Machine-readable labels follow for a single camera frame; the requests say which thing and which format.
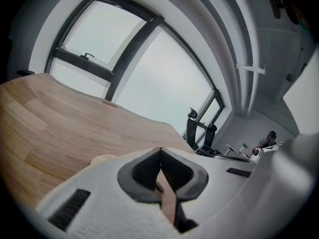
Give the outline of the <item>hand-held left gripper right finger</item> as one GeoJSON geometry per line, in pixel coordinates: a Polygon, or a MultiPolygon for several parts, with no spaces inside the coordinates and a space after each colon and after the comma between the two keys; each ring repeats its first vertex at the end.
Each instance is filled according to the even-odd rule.
{"type": "Polygon", "coordinates": [[[237,194],[255,164],[161,149],[161,170],[176,195],[174,226],[184,233],[208,221],[237,194]]]}

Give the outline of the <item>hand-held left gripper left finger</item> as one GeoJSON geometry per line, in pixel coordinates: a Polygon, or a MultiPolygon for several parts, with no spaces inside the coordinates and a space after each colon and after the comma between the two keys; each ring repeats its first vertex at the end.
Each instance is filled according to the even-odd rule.
{"type": "Polygon", "coordinates": [[[155,192],[160,149],[90,165],[48,193],[36,210],[56,238],[176,239],[155,192]]]}

